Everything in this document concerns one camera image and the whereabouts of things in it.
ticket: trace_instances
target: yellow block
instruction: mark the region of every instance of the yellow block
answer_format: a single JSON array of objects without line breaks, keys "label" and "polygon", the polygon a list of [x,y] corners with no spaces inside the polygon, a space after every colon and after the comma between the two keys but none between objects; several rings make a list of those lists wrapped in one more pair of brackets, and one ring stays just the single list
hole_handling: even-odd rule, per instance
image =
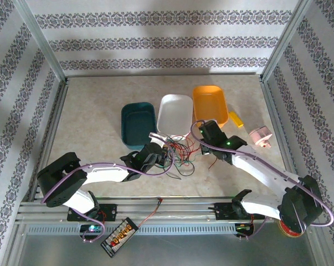
[{"label": "yellow block", "polygon": [[243,121],[238,117],[235,112],[230,112],[229,117],[231,117],[232,121],[235,123],[237,127],[241,127],[244,125]]}]

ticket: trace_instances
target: wall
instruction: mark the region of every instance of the wall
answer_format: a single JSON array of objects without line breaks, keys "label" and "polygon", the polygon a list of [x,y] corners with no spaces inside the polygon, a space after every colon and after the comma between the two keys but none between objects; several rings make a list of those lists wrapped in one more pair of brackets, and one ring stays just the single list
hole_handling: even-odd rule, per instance
[{"label": "wall", "polygon": [[[334,210],[334,0],[313,1],[268,86],[297,172]],[[334,224],[325,233],[334,257]]]},{"label": "wall", "polygon": [[261,73],[297,0],[27,2],[75,76]]},{"label": "wall", "polygon": [[0,0],[0,264],[58,85],[13,3]]}]

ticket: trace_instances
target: white plastic bowl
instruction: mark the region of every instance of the white plastic bowl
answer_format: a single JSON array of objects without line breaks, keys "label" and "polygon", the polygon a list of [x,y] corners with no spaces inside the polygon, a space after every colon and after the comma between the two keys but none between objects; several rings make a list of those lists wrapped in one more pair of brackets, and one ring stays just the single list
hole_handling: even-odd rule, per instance
[{"label": "white plastic bowl", "polygon": [[170,137],[187,136],[193,120],[193,100],[186,95],[168,94],[162,98],[157,130]]}]

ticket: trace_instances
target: beige table surface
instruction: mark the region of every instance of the beige table surface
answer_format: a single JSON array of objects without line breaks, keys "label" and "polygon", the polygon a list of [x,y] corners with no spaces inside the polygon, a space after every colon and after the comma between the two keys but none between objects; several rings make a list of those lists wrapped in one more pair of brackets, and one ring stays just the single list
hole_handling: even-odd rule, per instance
[{"label": "beige table surface", "polygon": [[[266,125],[273,132],[258,76],[125,76],[72,78],[63,106],[49,163],[66,152],[76,152],[81,163],[116,162],[129,150],[121,141],[121,109],[129,103],[147,101],[154,105],[156,117],[161,99],[166,94],[192,96],[199,85],[223,88],[229,111],[235,111],[244,122],[237,128],[231,119],[222,128],[228,137],[238,135],[273,163],[283,167],[275,135],[271,148],[253,145],[248,133]],[[104,182],[82,187],[97,197],[130,196],[235,196],[243,189],[257,193],[272,192],[248,173],[218,160],[213,155],[197,156],[195,173],[176,180],[166,175],[141,176],[131,182]],[[150,173],[161,172],[153,167]]]}]

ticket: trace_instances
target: metal frame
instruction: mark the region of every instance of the metal frame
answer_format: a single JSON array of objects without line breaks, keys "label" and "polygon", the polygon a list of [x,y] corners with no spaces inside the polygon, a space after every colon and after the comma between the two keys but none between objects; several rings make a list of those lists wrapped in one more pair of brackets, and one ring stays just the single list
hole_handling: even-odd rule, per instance
[{"label": "metal frame", "polygon": [[[55,74],[63,81],[66,76],[63,73],[59,62],[57,61],[49,43],[46,41],[41,32],[34,15],[31,13],[25,0],[13,0],[29,30],[37,41],[40,49],[48,59]],[[295,172],[295,168],[290,156],[289,148],[286,144],[284,132],[281,128],[279,117],[276,115],[275,105],[270,95],[270,90],[266,84],[277,62],[282,56],[286,46],[295,33],[297,26],[302,20],[302,16],[308,10],[312,0],[300,0],[295,7],[294,13],[285,27],[280,40],[271,54],[269,61],[260,76],[261,88],[263,90],[266,105],[269,109],[271,122],[273,123],[275,135],[278,139],[280,152],[284,161],[285,168],[288,171]],[[49,121],[47,141],[44,143],[43,153],[41,155],[38,170],[42,169],[48,162],[51,152],[55,133],[60,120],[65,97],[68,90],[68,83],[58,92],[58,102],[53,110],[53,117]],[[34,180],[32,190],[29,195],[30,202],[22,202],[20,204],[16,221],[9,239],[7,250],[3,259],[3,265],[17,265],[20,261],[25,238],[32,233],[33,226],[64,228],[70,225],[78,225],[78,223],[68,222],[66,220],[68,207],[61,206],[56,208],[48,208],[40,204],[38,197],[40,189],[37,180]],[[216,221],[214,212],[208,207],[213,207],[215,202],[230,202],[231,197],[178,197],[165,198],[158,212],[147,222],[147,226],[183,226],[183,225],[199,225],[217,226],[228,224],[234,225],[235,221]],[[136,223],[142,221],[149,213],[151,213],[157,200],[153,197],[143,198],[100,198],[101,203],[114,203],[118,205],[118,213],[116,220],[130,217]],[[113,228],[116,222],[106,222],[108,228]],[[322,228],[310,228],[307,230],[307,237],[310,241],[315,261],[318,265],[334,265],[333,259],[328,257],[331,254],[328,243],[324,240],[324,231]]]},{"label": "metal frame", "polygon": [[[213,210],[215,202],[231,202],[232,197],[171,197],[164,198],[158,212],[143,226],[139,234],[159,234],[157,230],[164,229],[167,235],[176,234],[234,234],[235,223],[249,223],[249,220],[217,221]],[[100,203],[117,204],[115,222],[106,222],[106,234],[111,232],[121,219],[130,217],[134,222],[142,222],[156,207],[156,197],[144,198],[99,198]],[[34,202],[22,202],[14,222],[9,244],[3,258],[3,265],[18,265],[27,235],[30,234],[77,234],[79,224],[91,222],[68,222],[68,207],[48,208],[40,203],[40,198]],[[67,232],[67,226],[73,228]]]},{"label": "metal frame", "polygon": [[25,0],[13,0],[13,4],[15,5],[21,17],[23,18],[25,24],[30,30],[32,36],[34,37],[36,43],[38,44],[39,48],[43,52],[45,58],[49,62],[56,76],[61,81],[66,81],[66,76],[63,72],[63,69],[60,63],[58,62],[54,52],[52,51],[50,44],[48,43],[43,32],[41,31],[40,26],[38,22],[36,21],[35,16],[33,15],[26,1]]},{"label": "metal frame", "polygon": [[280,60],[280,57],[282,56],[284,50],[286,49],[292,36],[294,35],[297,26],[301,23],[304,14],[308,10],[312,2],[313,2],[312,0],[299,0],[299,2],[297,3],[290,21],[288,22],[284,31],[282,32],[280,39],[261,74],[262,80],[269,79],[270,74],[276,67],[276,64]]}]

